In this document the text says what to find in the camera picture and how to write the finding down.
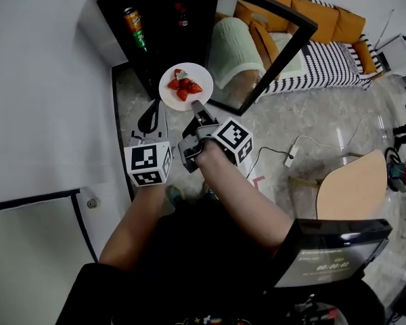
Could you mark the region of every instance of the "wire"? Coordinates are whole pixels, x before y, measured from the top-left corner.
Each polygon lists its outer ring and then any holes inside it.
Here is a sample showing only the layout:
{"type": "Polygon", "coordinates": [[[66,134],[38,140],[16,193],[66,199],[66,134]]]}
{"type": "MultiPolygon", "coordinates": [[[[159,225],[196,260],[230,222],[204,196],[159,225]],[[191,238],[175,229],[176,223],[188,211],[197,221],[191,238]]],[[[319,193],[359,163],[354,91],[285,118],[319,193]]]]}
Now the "wire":
{"type": "Polygon", "coordinates": [[[312,139],[311,137],[306,136],[306,135],[299,135],[299,136],[295,139],[295,142],[294,142],[293,144],[296,145],[296,142],[298,142],[298,140],[303,137],[303,138],[307,138],[307,139],[313,141],[313,142],[314,142],[315,144],[317,144],[318,146],[329,147],[329,148],[331,148],[331,149],[333,149],[333,150],[345,149],[345,148],[347,148],[347,147],[351,144],[351,142],[353,141],[353,138],[354,138],[354,137],[357,135],[357,133],[358,133],[358,130],[359,130],[359,127],[361,126],[361,123],[362,123],[363,120],[366,119],[366,118],[373,118],[373,116],[365,116],[365,117],[363,117],[363,118],[359,121],[358,126],[357,126],[357,129],[355,130],[355,133],[352,135],[352,137],[351,137],[351,139],[349,140],[349,142],[347,143],[347,145],[345,145],[345,146],[343,146],[343,147],[338,147],[338,148],[336,148],[336,147],[330,146],[330,145],[328,145],[328,144],[320,144],[320,143],[316,142],[314,139],[312,139]]]}
{"type": "Polygon", "coordinates": [[[280,151],[280,150],[275,150],[275,149],[272,149],[272,148],[269,148],[269,147],[261,147],[261,148],[258,150],[256,161],[254,161],[254,163],[253,163],[252,166],[250,167],[250,170],[249,170],[249,172],[248,172],[248,175],[246,176],[246,179],[248,179],[248,177],[250,176],[252,170],[253,170],[254,167],[256,166],[256,164],[257,164],[257,162],[258,162],[258,158],[260,157],[260,152],[262,151],[262,149],[268,149],[268,150],[271,150],[272,152],[275,152],[275,153],[285,154],[285,155],[287,155],[289,158],[293,159],[293,155],[291,155],[291,154],[289,154],[289,153],[287,153],[287,152],[283,152],[283,151],[280,151]]]}
{"type": "Polygon", "coordinates": [[[314,139],[312,139],[311,137],[306,136],[306,135],[299,135],[299,136],[295,139],[295,142],[294,142],[293,144],[296,145],[296,142],[298,142],[298,140],[299,140],[300,138],[302,138],[302,137],[303,137],[303,138],[307,138],[307,139],[313,141],[313,142],[314,142],[315,144],[317,144],[318,146],[328,147],[328,148],[331,148],[331,149],[339,150],[339,148],[335,148],[335,147],[333,147],[333,146],[330,146],[329,144],[320,144],[319,142],[316,142],[314,139]]]}
{"type": "MultiPolygon", "coordinates": [[[[347,147],[351,144],[351,142],[353,141],[353,138],[354,138],[354,137],[357,135],[357,133],[358,133],[358,130],[359,130],[359,127],[360,127],[362,121],[363,121],[364,119],[366,119],[366,118],[373,118],[373,116],[364,116],[364,117],[359,121],[358,126],[357,126],[357,129],[355,130],[355,133],[352,135],[352,137],[351,137],[351,139],[349,140],[349,142],[347,143],[347,145],[341,147],[341,149],[347,148],[347,147]]],[[[314,139],[312,139],[311,137],[306,136],[306,135],[299,135],[299,136],[295,139],[295,142],[293,143],[293,146],[296,145],[296,143],[298,142],[298,140],[299,140],[300,138],[309,139],[309,140],[311,140],[312,142],[314,142],[315,144],[317,144],[318,146],[328,147],[328,148],[331,148],[331,149],[333,149],[333,150],[339,150],[339,149],[340,149],[340,147],[336,148],[336,147],[330,146],[329,144],[320,144],[319,142],[316,142],[314,139]]],[[[252,166],[250,167],[250,170],[249,170],[249,172],[248,172],[248,175],[246,176],[246,179],[248,179],[248,177],[250,176],[252,170],[253,170],[253,169],[255,168],[255,166],[257,165],[258,158],[260,157],[260,152],[262,151],[262,149],[268,149],[268,150],[271,150],[272,152],[275,152],[275,153],[285,154],[285,155],[287,155],[287,156],[288,156],[289,158],[291,158],[291,159],[294,158],[290,153],[283,152],[283,151],[279,151],[279,150],[275,150],[275,149],[272,149],[272,148],[269,148],[269,147],[261,147],[261,148],[258,150],[257,157],[256,157],[256,161],[254,161],[253,164],[252,164],[252,166]]]]}

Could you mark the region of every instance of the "power adapter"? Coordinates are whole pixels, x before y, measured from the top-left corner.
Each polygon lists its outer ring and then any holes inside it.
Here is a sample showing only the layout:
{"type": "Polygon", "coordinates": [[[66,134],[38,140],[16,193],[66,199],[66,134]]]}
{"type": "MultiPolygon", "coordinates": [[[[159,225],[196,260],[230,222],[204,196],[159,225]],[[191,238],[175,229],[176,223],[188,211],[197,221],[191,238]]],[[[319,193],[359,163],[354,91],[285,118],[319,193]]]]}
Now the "power adapter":
{"type": "Polygon", "coordinates": [[[291,156],[293,156],[293,158],[290,158],[290,156],[288,156],[288,155],[286,156],[286,159],[284,159],[284,162],[283,162],[283,165],[285,167],[292,166],[293,160],[295,160],[295,156],[296,156],[297,152],[298,152],[298,147],[296,147],[296,144],[292,144],[292,147],[290,147],[290,150],[289,150],[289,154],[291,156]]]}

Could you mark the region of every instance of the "hand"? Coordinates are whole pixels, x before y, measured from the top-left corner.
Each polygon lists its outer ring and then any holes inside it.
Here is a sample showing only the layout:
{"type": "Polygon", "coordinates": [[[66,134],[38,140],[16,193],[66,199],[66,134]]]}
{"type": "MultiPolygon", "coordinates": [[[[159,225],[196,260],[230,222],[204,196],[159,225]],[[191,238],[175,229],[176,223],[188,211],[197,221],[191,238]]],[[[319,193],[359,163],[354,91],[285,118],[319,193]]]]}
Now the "hand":
{"type": "Polygon", "coordinates": [[[218,163],[225,160],[228,162],[225,153],[218,143],[208,139],[204,142],[203,151],[196,157],[196,164],[202,168],[207,163],[218,163]]]}

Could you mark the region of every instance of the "striped blanket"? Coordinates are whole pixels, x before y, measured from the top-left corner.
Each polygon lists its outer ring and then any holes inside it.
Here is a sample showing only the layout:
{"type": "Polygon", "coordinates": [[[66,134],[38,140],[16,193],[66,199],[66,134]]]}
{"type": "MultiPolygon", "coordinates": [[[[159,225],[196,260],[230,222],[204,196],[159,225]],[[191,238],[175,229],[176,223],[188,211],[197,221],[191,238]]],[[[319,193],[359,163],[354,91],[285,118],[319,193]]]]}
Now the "striped blanket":
{"type": "MultiPolygon", "coordinates": [[[[311,1],[327,7],[334,7],[334,5],[324,1],[311,1]]],[[[352,45],[340,42],[331,42],[326,45],[308,41],[301,50],[305,59],[307,73],[303,76],[290,77],[279,81],[274,80],[263,91],[261,96],[326,87],[360,87],[367,89],[371,85],[371,79],[383,72],[383,68],[378,61],[375,49],[367,37],[361,35],[359,40],[367,43],[377,72],[364,74],[358,55],[352,45]]]]}

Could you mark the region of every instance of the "cable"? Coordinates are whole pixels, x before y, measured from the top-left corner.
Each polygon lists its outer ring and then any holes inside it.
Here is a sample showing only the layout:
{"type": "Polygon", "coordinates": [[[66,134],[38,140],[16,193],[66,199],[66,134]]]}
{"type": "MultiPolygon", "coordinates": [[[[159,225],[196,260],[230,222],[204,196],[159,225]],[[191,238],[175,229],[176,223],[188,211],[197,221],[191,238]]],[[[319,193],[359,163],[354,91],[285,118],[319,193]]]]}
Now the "cable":
{"type": "MultiPolygon", "coordinates": [[[[349,142],[347,143],[347,145],[343,146],[342,149],[347,148],[347,147],[351,144],[351,142],[353,141],[353,138],[354,138],[354,137],[357,135],[357,133],[358,133],[359,126],[361,125],[362,121],[363,121],[364,119],[366,119],[366,118],[373,118],[373,116],[365,116],[365,117],[363,117],[363,118],[359,121],[355,133],[352,135],[352,137],[351,137],[351,139],[349,140],[349,142]]],[[[311,137],[306,136],[306,135],[299,135],[299,136],[295,139],[295,142],[293,143],[293,146],[295,146],[296,143],[298,142],[298,140],[299,140],[300,138],[302,138],[302,137],[311,140],[312,142],[314,142],[314,143],[317,144],[318,146],[328,147],[328,148],[331,148],[331,149],[333,149],[333,150],[339,150],[339,149],[340,149],[340,147],[339,147],[339,148],[335,148],[335,147],[333,147],[333,146],[330,146],[329,144],[320,144],[319,142],[316,142],[314,139],[312,139],[311,137]]],[[[291,155],[290,153],[283,152],[283,151],[279,151],[279,150],[275,150],[275,149],[272,149],[272,148],[269,148],[269,147],[261,147],[261,148],[258,150],[257,157],[256,157],[256,161],[254,161],[253,164],[252,164],[252,166],[250,167],[250,170],[249,170],[249,172],[248,172],[248,175],[246,176],[246,179],[248,179],[248,177],[250,176],[252,170],[253,170],[253,169],[255,168],[255,166],[257,165],[258,158],[260,157],[260,152],[262,151],[262,149],[268,149],[268,150],[271,150],[272,152],[275,152],[275,153],[285,154],[285,155],[287,155],[287,156],[288,156],[289,158],[291,158],[291,159],[294,158],[293,155],[291,155]]]]}
{"type": "Polygon", "coordinates": [[[328,145],[328,144],[320,144],[319,142],[316,142],[314,139],[312,139],[311,137],[306,136],[306,135],[299,135],[299,136],[295,139],[295,142],[294,142],[293,144],[296,145],[296,142],[298,142],[298,140],[299,140],[300,138],[302,138],[302,137],[307,138],[307,139],[313,141],[313,142],[314,142],[315,144],[317,144],[318,146],[328,147],[328,148],[331,148],[331,149],[339,150],[339,148],[335,148],[335,147],[330,146],[330,145],[328,145]]]}
{"type": "Polygon", "coordinates": [[[256,164],[257,164],[257,162],[258,162],[258,158],[259,158],[259,156],[260,156],[260,152],[262,151],[262,149],[268,149],[268,150],[271,150],[272,152],[275,152],[275,153],[285,154],[285,155],[287,155],[289,158],[293,159],[293,155],[291,155],[291,154],[289,154],[289,153],[287,153],[287,152],[282,152],[282,151],[275,150],[275,149],[272,149],[272,148],[269,148],[269,147],[261,147],[261,148],[258,150],[256,161],[254,161],[254,163],[253,163],[252,166],[250,167],[250,170],[249,170],[249,172],[248,172],[248,175],[246,176],[246,179],[248,179],[248,177],[250,176],[252,170],[253,170],[254,167],[256,166],[256,164]]]}
{"type": "MultiPolygon", "coordinates": [[[[358,126],[357,126],[357,129],[355,130],[355,133],[352,135],[352,137],[351,137],[351,139],[349,140],[349,142],[347,143],[347,145],[343,146],[342,149],[347,148],[347,147],[351,144],[351,142],[353,141],[353,138],[354,138],[354,137],[357,135],[357,133],[358,133],[358,130],[359,130],[359,127],[361,126],[362,121],[363,121],[364,119],[366,119],[366,118],[373,118],[373,116],[365,116],[365,117],[363,117],[363,118],[359,121],[358,126]]],[[[329,147],[329,148],[331,148],[331,149],[333,149],[333,150],[339,150],[339,149],[340,149],[340,147],[335,148],[335,147],[330,146],[330,145],[328,145],[328,144],[320,144],[320,143],[316,142],[314,139],[312,139],[311,137],[306,136],[306,135],[299,135],[299,136],[295,139],[295,142],[294,142],[293,144],[296,145],[296,142],[298,142],[298,140],[299,140],[300,138],[302,138],[302,137],[303,137],[303,138],[307,138],[307,139],[313,141],[313,142],[314,142],[315,144],[317,144],[318,146],[329,147]]]]}
{"type": "Polygon", "coordinates": [[[393,147],[389,147],[385,150],[385,161],[388,161],[388,155],[389,155],[389,160],[392,164],[394,165],[401,165],[401,158],[399,156],[399,153],[393,148],[393,147]]]}

